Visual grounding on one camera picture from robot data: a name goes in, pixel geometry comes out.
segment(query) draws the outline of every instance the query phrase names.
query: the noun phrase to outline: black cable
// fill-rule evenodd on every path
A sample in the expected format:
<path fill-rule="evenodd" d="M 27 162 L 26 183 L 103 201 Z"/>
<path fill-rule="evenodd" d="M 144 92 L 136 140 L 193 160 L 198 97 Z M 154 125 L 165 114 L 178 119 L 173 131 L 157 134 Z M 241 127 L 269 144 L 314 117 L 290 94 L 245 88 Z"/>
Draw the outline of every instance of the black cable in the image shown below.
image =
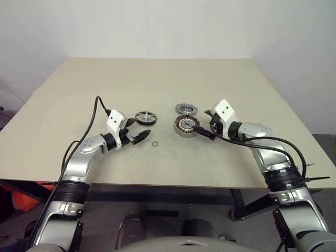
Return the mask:
<path fill-rule="evenodd" d="M 101 105 L 103 106 L 103 108 L 105 108 L 105 106 L 103 105 L 102 101 L 101 101 L 101 98 L 100 96 L 97 96 L 95 101 L 94 101 L 94 107 L 93 107 L 93 113 L 92 113 L 92 117 L 91 117 L 91 120 L 90 120 L 90 123 L 85 131 L 85 133 L 83 134 L 83 136 L 81 137 L 81 139 L 78 141 L 78 143 L 76 144 L 76 146 L 74 147 L 74 149 L 71 151 L 71 153 L 69 154 L 68 158 L 66 159 L 64 165 L 62 166 L 62 172 L 61 172 L 61 175 L 59 176 L 59 179 L 58 179 L 58 182 L 61 181 L 62 177 L 64 176 L 64 173 L 65 173 L 65 167 L 67 167 L 71 157 L 73 156 L 73 154 L 75 153 L 76 149 L 78 148 L 78 146 L 82 143 L 82 141 L 85 139 L 85 137 L 87 136 L 87 134 L 89 133 L 91 127 L 92 127 L 92 124 L 93 124 L 93 121 L 95 120 L 95 117 L 96 117 L 96 112 L 97 112 L 97 104 L 98 104 L 98 100 L 100 101 Z M 57 190 L 57 187 L 58 187 L 58 184 L 56 184 L 54 190 L 51 192 L 46 204 L 44 205 L 41 213 L 39 214 L 37 220 L 36 220 L 36 223 L 34 225 L 34 228 L 31 232 L 31 236 L 29 238 L 29 242 L 27 243 L 27 249 L 29 249 L 31 246 L 32 246 L 32 243 L 34 242 L 33 241 L 33 238 L 35 238 L 36 236 L 36 233 L 37 233 L 37 228 L 40 226 L 41 224 L 41 221 L 43 220 L 44 218 L 44 213 L 47 209 L 47 207 L 49 206 L 50 204 L 50 201 L 51 199 L 54 197 L 54 194 L 55 194 L 55 191 Z"/>
<path fill-rule="evenodd" d="M 283 143 L 286 143 L 288 144 L 289 146 L 291 146 L 295 151 L 296 153 L 299 155 L 300 157 L 300 160 L 301 160 L 301 163 L 302 163 L 302 177 L 305 178 L 306 177 L 306 172 L 307 172 L 307 164 L 306 164 L 306 161 L 301 153 L 301 151 L 291 142 L 285 140 L 285 139 L 282 139 L 282 138 L 274 138 L 272 136 L 262 136 L 262 137 L 256 137 L 256 138 L 247 138 L 247 139 L 244 139 L 243 142 L 246 142 L 246 141 L 251 141 L 251 140 L 258 140 L 258 139 L 270 139 L 270 140 L 276 140 L 276 141 L 279 141 L 279 142 L 283 142 Z"/>
<path fill-rule="evenodd" d="M 282 246 L 283 246 L 283 245 L 284 245 L 284 244 L 283 244 L 282 242 L 280 242 L 279 247 L 277 248 L 276 252 L 280 252 L 281 249 L 282 249 Z"/>
<path fill-rule="evenodd" d="M 237 145 L 241 145 L 241 146 L 250 147 L 250 148 L 264 149 L 264 150 L 270 150 L 270 151 L 280 152 L 280 153 L 286 155 L 288 157 L 289 161 L 292 163 L 292 165 L 295 166 L 294 160 L 291 157 L 291 155 L 288 152 L 284 151 L 284 150 L 280 150 L 280 149 L 273 148 L 273 147 L 268 147 L 268 146 L 262 146 L 262 145 L 256 145 L 256 144 L 248 144 L 248 143 L 243 143 L 243 142 L 237 142 L 237 141 L 229 140 L 229 139 L 226 139 L 226 138 L 222 137 L 221 135 L 219 135 L 215 131 L 214 126 L 212 124 L 210 124 L 210 128 L 211 128 L 211 131 L 216 135 L 216 137 L 222 139 L 223 141 L 226 141 L 226 142 L 229 142 L 229 143 L 233 143 L 233 144 L 237 144 Z"/>
<path fill-rule="evenodd" d="M 109 116 L 110 113 L 111 113 L 111 110 L 110 110 L 110 109 L 107 109 L 107 108 L 105 107 L 103 101 L 101 100 L 101 98 L 100 98 L 99 96 L 98 96 L 98 99 L 99 99 L 99 101 L 100 101 L 101 106 L 102 106 L 103 109 L 105 110 L 105 113 L 107 114 L 107 116 Z"/>
<path fill-rule="evenodd" d="M 68 152 L 70 151 L 71 147 L 73 146 L 74 143 L 78 143 L 78 140 L 74 140 L 69 147 L 67 148 L 67 150 L 65 151 L 65 154 L 63 156 L 63 160 L 62 160 L 62 166 L 61 166 L 61 171 L 63 171 L 64 165 L 65 165 L 65 160 L 67 158 Z"/>

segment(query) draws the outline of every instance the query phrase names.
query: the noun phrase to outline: pulley wheel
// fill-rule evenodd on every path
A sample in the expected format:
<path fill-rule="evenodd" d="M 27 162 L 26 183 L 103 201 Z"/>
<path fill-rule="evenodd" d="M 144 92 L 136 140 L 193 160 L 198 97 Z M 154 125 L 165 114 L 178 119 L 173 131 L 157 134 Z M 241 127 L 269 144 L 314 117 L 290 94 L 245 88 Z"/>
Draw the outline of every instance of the pulley wheel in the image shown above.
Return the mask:
<path fill-rule="evenodd" d="M 138 124 L 150 126 L 156 123 L 156 115 L 152 112 L 141 111 L 135 114 L 135 119 Z"/>

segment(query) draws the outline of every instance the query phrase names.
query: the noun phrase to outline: table leg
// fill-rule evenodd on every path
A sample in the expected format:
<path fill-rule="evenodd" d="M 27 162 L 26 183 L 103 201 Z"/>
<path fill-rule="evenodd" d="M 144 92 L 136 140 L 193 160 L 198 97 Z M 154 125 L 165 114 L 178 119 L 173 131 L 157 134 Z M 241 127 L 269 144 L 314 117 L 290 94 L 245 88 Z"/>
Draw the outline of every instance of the table leg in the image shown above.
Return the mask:
<path fill-rule="evenodd" d="M 271 199 L 269 194 L 241 207 L 236 207 L 233 211 L 229 212 L 229 218 L 232 221 L 245 220 L 256 214 L 260 214 L 275 208 L 276 205 Z"/>

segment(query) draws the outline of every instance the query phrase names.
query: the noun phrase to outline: metal pulley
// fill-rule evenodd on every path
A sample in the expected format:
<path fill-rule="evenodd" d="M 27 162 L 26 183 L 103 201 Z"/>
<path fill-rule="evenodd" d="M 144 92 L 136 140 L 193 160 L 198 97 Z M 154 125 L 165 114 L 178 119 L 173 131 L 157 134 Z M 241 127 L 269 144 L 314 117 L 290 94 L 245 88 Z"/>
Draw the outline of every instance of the metal pulley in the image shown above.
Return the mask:
<path fill-rule="evenodd" d="M 135 119 L 138 124 L 150 126 L 156 123 L 157 117 L 152 112 L 141 111 L 135 114 Z"/>
<path fill-rule="evenodd" d="M 197 107 L 188 103 L 177 104 L 175 110 L 179 114 L 188 114 L 189 116 L 196 115 L 198 112 Z"/>

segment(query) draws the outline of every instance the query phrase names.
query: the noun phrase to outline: cable connector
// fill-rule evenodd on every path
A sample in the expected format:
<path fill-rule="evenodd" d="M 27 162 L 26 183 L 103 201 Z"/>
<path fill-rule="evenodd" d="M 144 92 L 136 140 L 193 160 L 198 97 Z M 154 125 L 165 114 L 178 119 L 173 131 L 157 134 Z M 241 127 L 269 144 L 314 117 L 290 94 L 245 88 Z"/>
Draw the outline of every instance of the cable connector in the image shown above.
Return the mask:
<path fill-rule="evenodd" d="M 107 116 L 110 116 L 111 110 L 110 109 L 105 109 L 105 113 L 107 114 Z"/>
<path fill-rule="evenodd" d="M 305 178 L 305 182 L 310 182 L 310 181 L 313 181 L 313 180 L 326 180 L 326 179 L 330 179 L 329 176 L 327 177 L 306 177 Z"/>

